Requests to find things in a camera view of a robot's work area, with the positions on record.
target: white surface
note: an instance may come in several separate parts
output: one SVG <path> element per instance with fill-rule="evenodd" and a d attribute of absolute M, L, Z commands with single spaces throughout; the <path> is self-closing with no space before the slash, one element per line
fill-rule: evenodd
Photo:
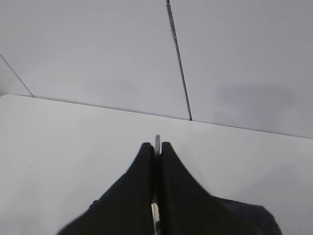
<path fill-rule="evenodd" d="M 193 120 L 313 138 L 312 0 L 171 0 Z"/>
<path fill-rule="evenodd" d="M 0 96 L 4 94 L 31 96 L 22 82 L 20 82 L 4 59 L 0 56 Z"/>
<path fill-rule="evenodd" d="M 0 0 L 0 34 L 36 97 L 188 118 L 163 0 Z"/>
<path fill-rule="evenodd" d="M 264 205 L 285 235 L 313 233 L 313 140 L 14 95 L 0 111 L 0 234 L 55 234 L 155 134 L 212 194 Z"/>

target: gap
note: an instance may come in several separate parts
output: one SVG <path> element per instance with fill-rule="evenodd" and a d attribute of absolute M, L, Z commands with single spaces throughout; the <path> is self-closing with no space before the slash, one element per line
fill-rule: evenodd
<path fill-rule="evenodd" d="M 14 75 L 19 79 L 19 81 L 23 84 L 23 86 L 26 88 L 26 90 L 30 93 L 30 95 L 35 98 L 35 96 L 33 95 L 32 92 L 30 92 L 29 88 L 25 85 L 25 83 L 23 83 L 23 81 L 20 79 L 20 77 L 16 74 L 16 72 L 12 69 L 12 67 L 9 65 L 9 63 L 7 62 L 7 60 L 0 54 L 0 57 L 2 58 L 2 60 L 6 63 L 6 65 L 9 67 L 9 69 L 14 73 Z"/>
<path fill-rule="evenodd" d="M 189 98 L 188 98 L 188 93 L 187 93 L 184 71 L 182 69 L 182 64 L 181 64 L 180 52 L 179 52 L 179 47 L 178 47 L 178 41 L 177 41 L 177 36 L 176 36 L 176 30 L 175 30 L 170 0 L 166 0 L 166 7 L 167 7 L 168 18 L 170 20 L 171 31 L 172 31 L 172 35 L 173 35 L 173 39 L 174 39 L 174 43 L 175 43 L 177 58 L 178 58 L 178 62 L 179 62 L 179 70 L 180 70 L 180 74 L 181 74 L 182 84 L 183 84 L 184 91 L 185 91 L 185 98 L 186 98 L 186 103 L 187 103 L 187 108 L 188 108 L 189 120 L 192 121 L 192 116 L 191 116 L 191 111 L 190 111 L 190 103 L 189 103 Z"/>

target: black object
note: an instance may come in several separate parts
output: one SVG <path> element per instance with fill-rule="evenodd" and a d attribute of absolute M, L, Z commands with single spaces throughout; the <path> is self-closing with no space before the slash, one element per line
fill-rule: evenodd
<path fill-rule="evenodd" d="M 155 231 L 152 215 L 155 198 L 160 231 Z M 262 223 L 228 210 L 229 203 L 211 196 L 197 183 L 170 143 L 162 143 L 162 153 L 157 156 L 154 148 L 144 143 L 127 172 L 59 235 L 281 234 L 278 226 L 267 231 L 260 228 Z"/>
<path fill-rule="evenodd" d="M 264 207 L 218 197 L 214 198 L 237 217 L 260 228 L 264 234 L 282 235 L 274 216 Z"/>

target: white wall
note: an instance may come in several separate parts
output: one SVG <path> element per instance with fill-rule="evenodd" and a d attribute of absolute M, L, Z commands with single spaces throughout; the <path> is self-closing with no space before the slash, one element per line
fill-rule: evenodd
<path fill-rule="evenodd" d="M 35 97 L 189 118 L 164 0 L 0 0 L 0 32 Z"/>
<path fill-rule="evenodd" d="M 193 120 L 313 138 L 312 0 L 171 0 Z"/>
<path fill-rule="evenodd" d="M 4 94 L 31 96 L 30 92 L 16 74 L 14 74 L 4 57 L 0 54 L 0 96 Z"/>

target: white table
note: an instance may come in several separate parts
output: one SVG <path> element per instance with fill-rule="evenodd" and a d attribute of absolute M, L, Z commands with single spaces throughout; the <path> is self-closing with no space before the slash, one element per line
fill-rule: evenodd
<path fill-rule="evenodd" d="M 312 234 L 313 140 L 15 95 L 0 98 L 0 234 L 55 234 L 155 134 L 213 195 Z"/>

